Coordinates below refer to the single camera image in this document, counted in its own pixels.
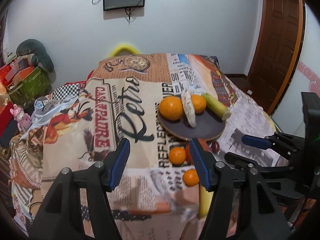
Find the printed newspaper pattern tablecloth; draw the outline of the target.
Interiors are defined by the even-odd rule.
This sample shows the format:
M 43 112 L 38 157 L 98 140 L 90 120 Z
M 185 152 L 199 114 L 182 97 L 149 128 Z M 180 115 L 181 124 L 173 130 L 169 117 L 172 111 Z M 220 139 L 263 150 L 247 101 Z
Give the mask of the printed newspaper pattern tablecloth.
M 200 186 L 182 180 L 189 163 L 174 167 L 169 152 L 186 140 L 168 133 L 158 119 L 167 96 L 208 93 L 231 109 L 217 142 L 227 151 L 276 166 L 280 155 L 245 146 L 244 134 L 264 137 L 275 132 L 255 101 L 221 72 L 216 57 L 151 54 L 111 57 L 99 63 L 84 90 L 66 102 L 52 96 L 35 103 L 29 131 L 11 140 L 9 160 L 14 221 L 29 233 L 36 213 L 57 174 L 90 167 L 115 150 L 121 138 L 131 153 L 120 185 L 107 195 L 124 239 L 196 239 Z

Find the small tangerine behind tomato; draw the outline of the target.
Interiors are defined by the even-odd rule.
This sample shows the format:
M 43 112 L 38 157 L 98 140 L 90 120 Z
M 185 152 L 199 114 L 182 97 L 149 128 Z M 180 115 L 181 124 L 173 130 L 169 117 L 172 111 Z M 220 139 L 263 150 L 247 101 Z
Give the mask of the small tangerine behind tomato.
M 185 149 L 174 147 L 169 152 L 169 161 L 173 165 L 182 165 L 186 161 L 187 155 Z

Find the large orange on plate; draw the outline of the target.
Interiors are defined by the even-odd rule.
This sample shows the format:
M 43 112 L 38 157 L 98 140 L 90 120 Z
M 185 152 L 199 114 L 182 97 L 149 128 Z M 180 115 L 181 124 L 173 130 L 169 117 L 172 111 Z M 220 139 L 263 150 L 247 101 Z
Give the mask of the large orange on plate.
M 193 103 L 193 107 L 195 109 L 196 114 L 201 114 L 202 112 L 204 112 L 207 106 L 207 102 L 202 96 L 197 94 L 192 94 L 191 101 Z
M 167 96 L 161 100 L 158 111 L 163 118 L 177 121 L 184 113 L 182 100 L 176 96 Z

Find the green corn piece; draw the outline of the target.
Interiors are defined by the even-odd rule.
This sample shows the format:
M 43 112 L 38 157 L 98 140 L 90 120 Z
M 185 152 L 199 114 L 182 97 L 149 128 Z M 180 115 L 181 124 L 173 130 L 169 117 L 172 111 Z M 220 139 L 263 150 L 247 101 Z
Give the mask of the green corn piece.
M 208 108 L 213 111 L 222 121 L 231 117 L 231 111 L 219 100 L 215 99 L 208 93 L 203 93 L 201 96 L 206 100 Z
M 199 218 L 206 217 L 213 198 L 213 192 L 208 192 L 200 185 L 200 198 L 199 198 Z

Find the small tangerine near front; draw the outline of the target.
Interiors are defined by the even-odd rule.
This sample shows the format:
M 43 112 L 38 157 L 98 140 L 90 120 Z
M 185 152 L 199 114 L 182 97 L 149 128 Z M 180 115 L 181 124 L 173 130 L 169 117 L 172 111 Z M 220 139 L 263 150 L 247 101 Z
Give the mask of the small tangerine near front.
M 187 185 L 188 187 L 195 186 L 200 182 L 199 177 L 198 177 L 195 169 L 187 170 L 184 173 L 182 179 L 183 179 L 183 182 L 185 183 L 185 185 Z

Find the pink pig figurine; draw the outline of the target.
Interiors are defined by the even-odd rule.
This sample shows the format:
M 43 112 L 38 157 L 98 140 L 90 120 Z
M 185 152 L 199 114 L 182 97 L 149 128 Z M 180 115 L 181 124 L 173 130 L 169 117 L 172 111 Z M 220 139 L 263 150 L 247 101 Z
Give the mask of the pink pig figurine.
M 21 133 L 25 133 L 31 127 L 31 117 L 28 113 L 24 112 L 21 106 L 14 104 L 10 113 L 17 122 L 17 127 Z

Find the small dark red fruit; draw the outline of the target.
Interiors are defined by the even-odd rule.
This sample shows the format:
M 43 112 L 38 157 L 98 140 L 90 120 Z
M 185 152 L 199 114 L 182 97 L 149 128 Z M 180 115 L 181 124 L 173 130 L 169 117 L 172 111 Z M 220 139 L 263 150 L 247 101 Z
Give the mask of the small dark red fruit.
M 213 153 L 217 154 L 220 150 L 220 145 L 217 141 L 213 142 L 211 145 L 211 150 Z

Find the pale whitish corn piece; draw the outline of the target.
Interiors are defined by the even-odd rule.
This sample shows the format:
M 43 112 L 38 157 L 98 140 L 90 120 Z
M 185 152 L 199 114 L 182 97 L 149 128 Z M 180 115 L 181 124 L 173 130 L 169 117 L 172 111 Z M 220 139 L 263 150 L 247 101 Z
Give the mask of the pale whitish corn piece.
M 193 106 L 191 94 L 188 89 L 185 89 L 181 93 L 181 100 L 182 100 L 183 110 L 188 120 L 188 123 L 192 128 L 195 128 L 196 127 L 195 108 Z

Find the green patterned gift box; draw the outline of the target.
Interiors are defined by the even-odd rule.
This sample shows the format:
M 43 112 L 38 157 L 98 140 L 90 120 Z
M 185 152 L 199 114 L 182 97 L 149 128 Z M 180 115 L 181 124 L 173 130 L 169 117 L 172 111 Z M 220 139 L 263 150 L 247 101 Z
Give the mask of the green patterned gift box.
M 43 96 L 50 86 L 47 75 L 37 67 L 18 85 L 8 90 L 13 103 L 27 108 L 39 97 Z

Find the large orange on plate right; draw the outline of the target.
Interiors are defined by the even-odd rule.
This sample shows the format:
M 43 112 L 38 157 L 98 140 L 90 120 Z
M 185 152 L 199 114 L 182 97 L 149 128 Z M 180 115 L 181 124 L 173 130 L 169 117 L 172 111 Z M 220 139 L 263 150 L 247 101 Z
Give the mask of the large orange on plate right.
M 192 94 L 191 101 L 193 103 L 193 107 L 195 109 L 196 114 L 201 114 L 202 112 L 204 112 L 207 106 L 207 102 L 202 96 L 197 94 Z

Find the dark green neck pillow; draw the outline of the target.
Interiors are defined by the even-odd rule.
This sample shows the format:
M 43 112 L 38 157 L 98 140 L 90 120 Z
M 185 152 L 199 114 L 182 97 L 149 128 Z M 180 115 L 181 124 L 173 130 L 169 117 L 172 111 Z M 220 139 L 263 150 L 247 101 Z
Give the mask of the dark green neck pillow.
M 54 70 L 54 64 L 45 46 L 36 39 L 27 39 L 21 42 L 17 49 L 17 56 L 28 56 L 33 54 L 31 62 L 37 64 L 43 71 L 52 73 Z

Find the brown wooden door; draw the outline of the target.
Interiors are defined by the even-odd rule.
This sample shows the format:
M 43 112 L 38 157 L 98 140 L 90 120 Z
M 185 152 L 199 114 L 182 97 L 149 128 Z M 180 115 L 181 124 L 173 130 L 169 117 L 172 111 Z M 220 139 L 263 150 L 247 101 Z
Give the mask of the brown wooden door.
M 248 74 L 251 97 L 271 115 L 289 87 L 305 30 L 303 0 L 263 0 L 260 30 Z

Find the yellow chair back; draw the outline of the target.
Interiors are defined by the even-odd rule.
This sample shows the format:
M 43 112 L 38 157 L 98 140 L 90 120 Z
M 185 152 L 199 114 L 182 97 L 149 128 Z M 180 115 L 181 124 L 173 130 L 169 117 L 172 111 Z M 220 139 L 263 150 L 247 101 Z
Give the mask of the yellow chair back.
M 111 53 L 109 54 L 108 57 L 115 57 L 118 56 L 120 53 L 122 53 L 123 51 L 128 52 L 131 55 L 138 55 L 140 54 L 140 52 L 133 46 L 129 45 L 129 44 L 120 44 L 118 46 L 116 46 L 116 48 L 114 48 Z

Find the dark purple round plate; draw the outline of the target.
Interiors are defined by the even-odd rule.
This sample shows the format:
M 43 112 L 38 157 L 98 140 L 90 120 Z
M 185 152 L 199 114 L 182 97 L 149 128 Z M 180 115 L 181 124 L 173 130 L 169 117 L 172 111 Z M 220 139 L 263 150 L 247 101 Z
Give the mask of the dark purple round plate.
M 180 120 L 170 121 L 158 114 L 158 119 L 167 132 L 182 140 L 190 140 L 192 138 L 200 138 L 205 141 L 215 140 L 220 137 L 226 126 L 226 122 L 222 121 L 208 107 L 202 114 L 196 115 L 195 128 L 189 125 L 185 115 Z

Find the large orange on plate left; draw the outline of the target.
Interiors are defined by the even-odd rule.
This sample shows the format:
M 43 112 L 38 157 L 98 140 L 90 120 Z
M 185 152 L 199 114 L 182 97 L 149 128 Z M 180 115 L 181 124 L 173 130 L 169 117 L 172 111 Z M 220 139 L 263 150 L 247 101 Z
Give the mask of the large orange on plate left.
M 158 111 L 163 118 L 177 121 L 184 113 L 182 100 L 176 96 L 167 96 L 161 100 Z

